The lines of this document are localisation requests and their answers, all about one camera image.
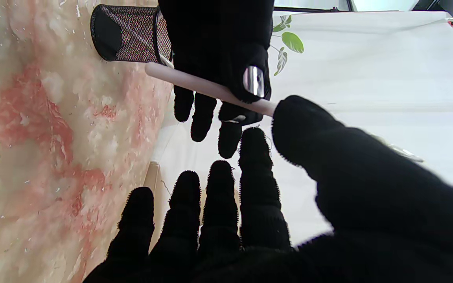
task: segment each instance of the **white stick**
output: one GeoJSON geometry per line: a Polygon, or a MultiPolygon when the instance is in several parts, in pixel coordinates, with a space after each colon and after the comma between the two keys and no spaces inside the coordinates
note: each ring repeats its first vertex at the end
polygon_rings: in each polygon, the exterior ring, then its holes
{"type": "Polygon", "coordinates": [[[221,101],[235,104],[270,117],[274,115],[275,107],[277,106],[275,103],[269,102],[265,99],[260,99],[251,104],[244,103],[238,100],[225,86],[221,86],[220,84],[213,83],[207,79],[202,79],[157,63],[146,63],[144,70],[148,75],[156,77],[157,79],[161,79],[176,86],[181,86],[182,88],[187,88],[203,95],[217,98],[221,101]]]}

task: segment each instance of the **white backdrop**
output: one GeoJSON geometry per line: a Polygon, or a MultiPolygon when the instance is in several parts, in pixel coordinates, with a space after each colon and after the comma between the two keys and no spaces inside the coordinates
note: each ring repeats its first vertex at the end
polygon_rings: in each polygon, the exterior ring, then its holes
{"type": "MultiPolygon", "coordinates": [[[[304,52],[288,51],[288,62],[271,78],[272,101],[291,94],[328,109],[347,125],[360,127],[421,156],[423,166],[453,184],[453,27],[444,12],[380,12],[293,15],[291,27],[304,52]]],[[[281,38],[269,50],[271,74],[281,38]]],[[[194,170],[205,188],[210,165],[220,159],[215,118],[207,138],[190,138],[191,118],[174,119],[169,104],[153,160],[169,190],[183,170],[194,170]]],[[[271,119],[260,126],[271,138],[271,119]]],[[[238,154],[230,160],[238,186],[238,154]]],[[[293,244],[330,229],[316,208],[315,182],[272,150],[282,211],[293,244]]],[[[162,212],[167,202],[156,204],[162,212]]]]}

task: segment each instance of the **black knit glove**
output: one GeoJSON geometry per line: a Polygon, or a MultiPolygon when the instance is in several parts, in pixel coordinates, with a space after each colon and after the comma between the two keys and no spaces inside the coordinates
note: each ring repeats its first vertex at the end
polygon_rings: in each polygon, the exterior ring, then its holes
{"type": "MultiPolygon", "coordinates": [[[[261,97],[270,99],[267,50],[272,35],[273,0],[200,0],[193,4],[159,0],[158,4],[167,21],[176,70],[227,86],[244,102],[254,102],[261,97]],[[263,71],[264,90],[258,96],[248,92],[243,84],[243,75],[249,66],[263,71]]],[[[190,115],[194,95],[179,86],[174,87],[174,92],[174,115],[184,122],[190,115]]],[[[216,99],[195,95],[192,140],[199,142],[205,138],[215,107],[216,99]]],[[[232,157],[241,138],[241,127],[262,118],[261,114],[224,103],[219,112],[222,121],[219,154],[223,158],[232,157]]]]}
{"type": "Polygon", "coordinates": [[[84,283],[187,282],[196,261],[200,215],[199,179],[183,172],[169,201],[160,238],[148,255],[153,234],[153,194],[146,187],[131,193],[108,256],[84,283]]]}
{"type": "Polygon", "coordinates": [[[242,242],[237,234],[232,168],[227,161],[216,161],[205,189],[198,249],[200,184],[195,172],[185,171],[176,181],[162,234],[151,253],[148,255],[154,229],[153,195],[149,188],[142,187],[135,189],[127,201],[118,224],[120,231],[111,242],[106,260],[84,283],[210,282],[221,277],[222,270],[229,270],[230,265],[249,270],[250,265],[243,267],[239,258],[254,263],[290,251],[279,189],[261,129],[244,131],[239,166],[242,242]]]}

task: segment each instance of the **plant leaf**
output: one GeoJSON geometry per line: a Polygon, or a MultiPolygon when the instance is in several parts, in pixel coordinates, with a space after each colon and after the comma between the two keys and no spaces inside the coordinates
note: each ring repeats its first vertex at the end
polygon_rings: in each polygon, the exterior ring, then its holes
{"type": "Polygon", "coordinates": [[[286,25],[284,23],[280,23],[273,27],[272,32],[278,32],[286,28],[286,25]]]}
{"type": "Polygon", "coordinates": [[[284,69],[284,66],[286,66],[286,63],[288,62],[288,53],[284,51],[284,47],[281,47],[279,50],[279,56],[278,56],[279,61],[277,61],[277,72],[275,72],[274,77],[278,75],[282,69],[284,69]]]}
{"type": "Polygon", "coordinates": [[[291,23],[291,15],[280,16],[280,18],[281,18],[282,23],[285,23],[285,24],[291,23]]]}
{"type": "Polygon", "coordinates": [[[291,15],[280,16],[281,23],[272,28],[272,32],[279,32],[285,28],[289,28],[289,23],[291,23],[291,15]]]}
{"type": "Polygon", "coordinates": [[[290,49],[296,53],[304,53],[304,43],[300,38],[292,33],[285,32],[282,34],[282,42],[290,49]]]}

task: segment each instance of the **mesh pen holder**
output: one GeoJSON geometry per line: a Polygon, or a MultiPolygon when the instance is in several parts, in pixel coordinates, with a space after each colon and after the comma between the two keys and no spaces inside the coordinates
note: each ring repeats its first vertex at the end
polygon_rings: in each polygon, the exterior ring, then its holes
{"type": "Polygon", "coordinates": [[[90,33],[106,61],[171,65],[171,41],[159,7],[98,5],[90,18],[90,33]]]}

